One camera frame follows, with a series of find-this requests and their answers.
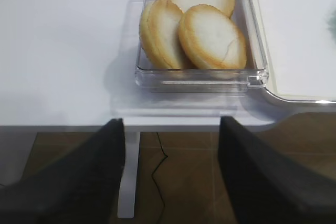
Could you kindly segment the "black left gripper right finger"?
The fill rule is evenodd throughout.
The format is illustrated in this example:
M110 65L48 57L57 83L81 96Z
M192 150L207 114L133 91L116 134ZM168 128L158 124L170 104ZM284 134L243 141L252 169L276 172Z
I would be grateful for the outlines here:
M238 223L335 223L335 180L220 119L218 163Z

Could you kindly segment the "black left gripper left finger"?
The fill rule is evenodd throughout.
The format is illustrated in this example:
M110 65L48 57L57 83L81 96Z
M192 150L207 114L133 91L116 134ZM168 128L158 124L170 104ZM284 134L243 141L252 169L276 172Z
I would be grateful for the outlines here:
M64 157L1 189L1 223L109 223L123 170L123 120L112 119Z

